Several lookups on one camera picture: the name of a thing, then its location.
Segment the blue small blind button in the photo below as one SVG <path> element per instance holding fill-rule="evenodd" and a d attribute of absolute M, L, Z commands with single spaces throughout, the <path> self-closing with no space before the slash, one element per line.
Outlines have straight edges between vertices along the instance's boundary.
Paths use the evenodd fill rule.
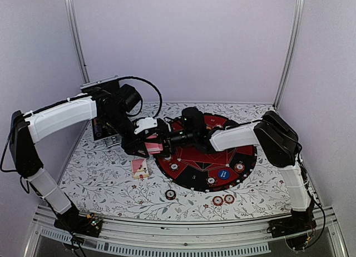
<path fill-rule="evenodd" d="M 220 170 L 217 175 L 222 180 L 227 180 L 230 177 L 229 171 L 225 169 Z"/>

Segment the orange chip stack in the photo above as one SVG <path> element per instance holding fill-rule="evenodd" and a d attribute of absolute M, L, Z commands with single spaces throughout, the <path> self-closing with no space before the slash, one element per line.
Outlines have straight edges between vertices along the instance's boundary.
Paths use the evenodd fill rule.
<path fill-rule="evenodd" d="M 212 203 L 215 206 L 221 206 L 224 203 L 224 199 L 221 196 L 214 196 L 212 199 Z"/>

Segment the dark chip sector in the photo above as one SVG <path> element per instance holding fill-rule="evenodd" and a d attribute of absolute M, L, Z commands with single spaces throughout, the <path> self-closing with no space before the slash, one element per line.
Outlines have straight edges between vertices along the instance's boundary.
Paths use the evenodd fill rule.
<path fill-rule="evenodd" d="M 171 171 L 177 171 L 179 169 L 179 165 L 178 164 L 171 164 L 170 165 L 170 170 Z"/>
<path fill-rule="evenodd" d="M 217 184 L 217 179 L 215 177 L 208 177 L 206 182 L 209 186 L 214 186 Z"/>

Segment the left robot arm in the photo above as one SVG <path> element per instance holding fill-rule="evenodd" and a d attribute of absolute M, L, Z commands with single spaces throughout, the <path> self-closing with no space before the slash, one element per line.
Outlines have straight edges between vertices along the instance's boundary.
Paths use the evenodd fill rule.
<path fill-rule="evenodd" d="M 50 138 L 58 138 L 66 129 L 91 120 L 102 121 L 121 138 L 125 153 L 148 157 L 146 138 L 159 126 L 157 116 L 136 119 L 132 110 L 143 104 L 143 98 L 128 80 L 158 88 L 137 76 L 113 76 L 81 86 L 79 94 L 51 105 L 14 112 L 4 151 L 11 154 L 15 172 L 25 189 L 33 189 L 55 215 L 55 227 L 71 235 L 98 237 L 102 219 L 94 213 L 84 215 L 46 168 L 38 147 Z"/>

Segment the pink playing card deck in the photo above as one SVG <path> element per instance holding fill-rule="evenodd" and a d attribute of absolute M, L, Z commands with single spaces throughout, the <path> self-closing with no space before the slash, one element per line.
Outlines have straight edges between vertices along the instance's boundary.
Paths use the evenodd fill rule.
<path fill-rule="evenodd" d="M 164 147 L 160 143 L 146 142 L 145 143 L 147 152 L 149 154 L 159 154 L 164 150 Z"/>

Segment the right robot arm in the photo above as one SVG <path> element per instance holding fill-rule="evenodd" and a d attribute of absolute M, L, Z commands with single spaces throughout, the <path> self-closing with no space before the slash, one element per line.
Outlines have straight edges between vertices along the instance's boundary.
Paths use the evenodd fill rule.
<path fill-rule="evenodd" d="M 310 230 L 300 239 L 288 240 L 288 246 L 296 251 L 319 240 L 313 214 L 317 202 L 300 158 L 302 146 L 296 132 L 274 111 L 237 123 L 188 107 L 179 117 L 156 120 L 146 133 L 145 147 L 165 176 L 200 192 L 240 184 L 255 167 L 257 149 L 261 148 L 267 161 L 279 169 L 291 200 L 291 215 L 270 221 L 267 232 L 278 238 Z"/>

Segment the dark brown chip stack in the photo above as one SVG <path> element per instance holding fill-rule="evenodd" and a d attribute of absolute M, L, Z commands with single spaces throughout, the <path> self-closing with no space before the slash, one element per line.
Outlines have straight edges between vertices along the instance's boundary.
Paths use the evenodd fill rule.
<path fill-rule="evenodd" d="M 165 192 L 165 198 L 168 200 L 174 200 L 176 198 L 176 192 L 174 190 L 167 190 Z"/>

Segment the dark chip bottom sector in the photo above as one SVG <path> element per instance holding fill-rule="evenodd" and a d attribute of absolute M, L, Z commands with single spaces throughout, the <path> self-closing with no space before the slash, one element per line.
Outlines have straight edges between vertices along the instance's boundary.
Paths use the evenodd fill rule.
<path fill-rule="evenodd" d="M 217 184 L 217 179 L 215 177 L 208 177 L 206 182 L 209 186 L 214 186 Z"/>

